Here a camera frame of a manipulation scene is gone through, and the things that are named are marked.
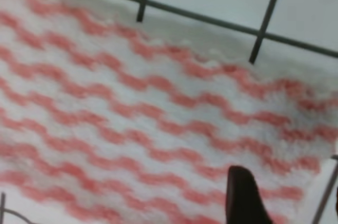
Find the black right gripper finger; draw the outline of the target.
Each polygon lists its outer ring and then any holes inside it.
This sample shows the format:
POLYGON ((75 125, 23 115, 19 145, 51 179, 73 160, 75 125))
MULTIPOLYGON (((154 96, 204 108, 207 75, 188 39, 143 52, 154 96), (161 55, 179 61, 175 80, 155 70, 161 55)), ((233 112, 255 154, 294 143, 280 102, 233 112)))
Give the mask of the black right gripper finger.
POLYGON ((272 223, 262 202, 256 180, 245 167, 231 166, 226 192, 226 223, 272 223))

